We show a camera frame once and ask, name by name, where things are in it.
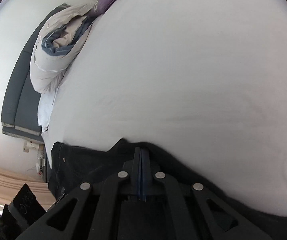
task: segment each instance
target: mattress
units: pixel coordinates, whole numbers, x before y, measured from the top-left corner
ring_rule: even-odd
[[[57,141],[148,141],[287,216],[287,2],[117,0],[65,74],[43,138],[49,158]]]

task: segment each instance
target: wall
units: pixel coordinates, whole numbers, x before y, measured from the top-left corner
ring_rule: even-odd
[[[88,0],[4,0],[0,4],[0,115],[8,80],[28,38],[56,6]],[[23,139],[2,134],[0,120],[0,167],[23,174],[35,174],[36,152],[23,152]]]

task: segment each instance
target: black garment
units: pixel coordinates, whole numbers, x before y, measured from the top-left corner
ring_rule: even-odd
[[[164,173],[172,175],[184,184],[202,183],[273,239],[287,239],[286,217],[253,210],[227,197],[222,190],[206,178],[184,166],[165,150],[147,142],[128,143],[125,139],[121,139],[107,152],[57,142],[51,152],[52,170],[48,188],[58,199],[63,192],[68,194],[82,182],[102,182],[108,176],[121,171],[124,162],[133,159],[136,147],[149,149],[150,159],[155,160]]]

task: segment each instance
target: silver rivet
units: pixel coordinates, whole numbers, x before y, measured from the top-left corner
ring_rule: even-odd
[[[203,185],[201,183],[195,183],[193,185],[194,190],[202,190],[203,189]]]
[[[166,175],[165,173],[159,171],[155,174],[155,176],[157,179],[164,179]]]
[[[119,178],[125,178],[127,176],[128,176],[128,172],[126,172],[126,171],[119,171],[118,172],[118,177]]]
[[[80,188],[83,190],[90,189],[90,184],[88,182],[84,182],[80,185]]]

